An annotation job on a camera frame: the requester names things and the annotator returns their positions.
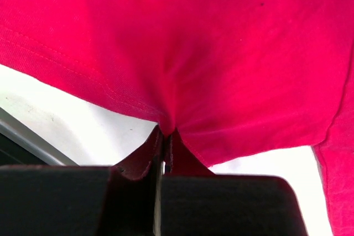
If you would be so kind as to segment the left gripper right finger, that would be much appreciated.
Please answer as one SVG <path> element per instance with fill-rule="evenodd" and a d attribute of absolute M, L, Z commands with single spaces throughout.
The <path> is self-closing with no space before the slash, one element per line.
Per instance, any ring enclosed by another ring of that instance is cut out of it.
<path fill-rule="evenodd" d="M 165 143 L 162 235 L 306 235 L 298 201 L 282 178 L 216 175 L 184 145 Z"/>

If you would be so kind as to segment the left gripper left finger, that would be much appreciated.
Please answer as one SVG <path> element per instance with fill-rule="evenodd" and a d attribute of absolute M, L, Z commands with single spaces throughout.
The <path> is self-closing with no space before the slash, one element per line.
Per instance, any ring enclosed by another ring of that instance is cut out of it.
<path fill-rule="evenodd" d="M 1 166 L 2 235 L 160 235 L 163 135 L 113 166 Z"/>

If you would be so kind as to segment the red t shirt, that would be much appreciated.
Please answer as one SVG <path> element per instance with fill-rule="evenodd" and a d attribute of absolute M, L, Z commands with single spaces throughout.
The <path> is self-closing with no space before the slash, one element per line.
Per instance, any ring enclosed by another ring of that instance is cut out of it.
<path fill-rule="evenodd" d="M 177 130 L 207 167 L 310 145 L 353 234 L 353 0 L 1 0 L 1 64 Z"/>

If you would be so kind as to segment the aluminium rail frame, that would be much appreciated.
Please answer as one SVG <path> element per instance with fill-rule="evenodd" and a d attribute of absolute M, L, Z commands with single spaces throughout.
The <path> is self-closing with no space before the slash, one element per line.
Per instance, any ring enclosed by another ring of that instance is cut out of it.
<path fill-rule="evenodd" d="M 1 165 L 60 165 L 77 163 L 1 109 Z"/>

